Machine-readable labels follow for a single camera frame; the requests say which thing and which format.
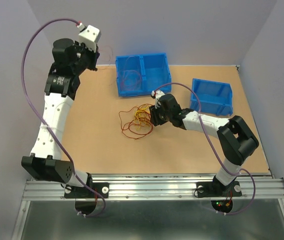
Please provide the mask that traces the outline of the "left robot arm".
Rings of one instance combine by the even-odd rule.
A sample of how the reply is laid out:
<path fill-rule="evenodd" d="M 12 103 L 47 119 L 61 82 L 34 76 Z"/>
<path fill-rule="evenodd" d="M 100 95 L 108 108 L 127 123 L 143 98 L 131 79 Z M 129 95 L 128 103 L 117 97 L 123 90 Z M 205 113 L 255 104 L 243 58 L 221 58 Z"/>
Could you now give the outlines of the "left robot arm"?
<path fill-rule="evenodd" d="M 99 198 L 101 194 L 93 189 L 91 175 L 77 171 L 72 159 L 62 160 L 62 153 L 70 156 L 62 146 L 62 138 L 68 113 L 81 84 L 80 75 L 85 70 L 97 70 L 99 48 L 61 38 L 53 43 L 52 55 L 54 62 L 44 87 L 43 114 L 36 113 L 41 122 L 39 132 L 21 165 L 35 180 L 57 182 L 68 189 L 76 187 L 82 197 L 93 193 Z"/>

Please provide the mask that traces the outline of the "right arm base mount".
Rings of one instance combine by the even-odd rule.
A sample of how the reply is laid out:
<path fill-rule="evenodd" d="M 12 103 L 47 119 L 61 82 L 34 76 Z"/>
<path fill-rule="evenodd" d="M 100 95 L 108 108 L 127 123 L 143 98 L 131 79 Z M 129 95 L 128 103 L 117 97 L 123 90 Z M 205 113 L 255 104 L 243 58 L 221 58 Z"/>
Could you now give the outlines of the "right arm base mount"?
<path fill-rule="evenodd" d="M 227 186 L 219 182 L 201 181 L 196 183 L 193 195 L 196 198 L 241 197 L 242 191 L 238 181 L 233 181 Z"/>

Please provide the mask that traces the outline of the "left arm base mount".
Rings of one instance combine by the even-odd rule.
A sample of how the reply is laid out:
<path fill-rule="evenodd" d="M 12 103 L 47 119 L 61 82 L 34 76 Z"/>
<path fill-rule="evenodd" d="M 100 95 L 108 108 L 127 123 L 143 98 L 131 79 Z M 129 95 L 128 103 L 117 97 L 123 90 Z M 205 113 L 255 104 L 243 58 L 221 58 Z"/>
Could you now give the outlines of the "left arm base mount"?
<path fill-rule="evenodd" d="M 109 197 L 110 184 L 108 182 L 93 182 L 91 188 L 103 198 Z M 65 199 L 100 199 L 101 197 L 82 186 L 66 185 L 64 188 Z"/>

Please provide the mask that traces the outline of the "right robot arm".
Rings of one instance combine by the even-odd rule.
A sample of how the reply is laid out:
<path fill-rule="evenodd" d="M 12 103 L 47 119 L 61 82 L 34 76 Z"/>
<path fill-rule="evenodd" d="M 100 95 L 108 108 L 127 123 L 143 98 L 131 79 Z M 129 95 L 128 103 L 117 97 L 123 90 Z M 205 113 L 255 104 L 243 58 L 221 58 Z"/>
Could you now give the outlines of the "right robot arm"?
<path fill-rule="evenodd" d="M 207 140 L 214 137 L 220 142 L 225 159 L 220 161 L 221 167 L 212 181 L 197 184 L 195 197 L 223 197 L 232 192 L 236 177 L 244 170 L 244 162 L 259 146 L 244 119 L 238 115 L 219 118 L 182 109 L 172 94 L 160 90 L 153 91 L 151 97 L 155 100 L 149 108 L 154 126 L 170 122 L 176 128 L 204 133 Z"/>

